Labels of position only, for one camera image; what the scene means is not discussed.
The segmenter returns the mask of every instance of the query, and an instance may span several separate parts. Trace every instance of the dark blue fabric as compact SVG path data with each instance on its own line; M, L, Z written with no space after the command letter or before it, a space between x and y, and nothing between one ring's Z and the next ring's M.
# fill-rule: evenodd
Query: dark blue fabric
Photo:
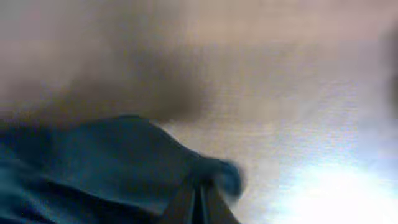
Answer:
M0 133L0 223L155 223L186 178L203 177L241 193L234 165L137 116L9 128Z

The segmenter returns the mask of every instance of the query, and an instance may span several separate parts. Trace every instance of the garment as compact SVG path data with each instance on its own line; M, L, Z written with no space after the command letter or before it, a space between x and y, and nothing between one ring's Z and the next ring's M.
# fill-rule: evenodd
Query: garment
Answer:
M68 130L8 128L0 133L0 223L155 223L184 180L203 177L241 193L232 163L202 157L138 116Z

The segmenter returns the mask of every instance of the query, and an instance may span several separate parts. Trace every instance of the dark object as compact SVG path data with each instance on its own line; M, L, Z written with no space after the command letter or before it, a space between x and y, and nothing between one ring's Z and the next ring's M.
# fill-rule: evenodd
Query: dark object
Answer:
M234 165L137 116L0 133L0 223L184 224L177 212L192 214L191 224L233 224L219 190L240 195Z

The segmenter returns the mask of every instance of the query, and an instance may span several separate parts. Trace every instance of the wooden floor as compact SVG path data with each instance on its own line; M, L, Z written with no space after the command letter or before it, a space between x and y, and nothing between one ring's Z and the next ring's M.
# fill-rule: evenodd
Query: wooden floor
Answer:
M392 179L396 1L54 2L36 6L42 17L0 16L3 119L152 118L242 167L242 223L285 223L283 203L309 167Z

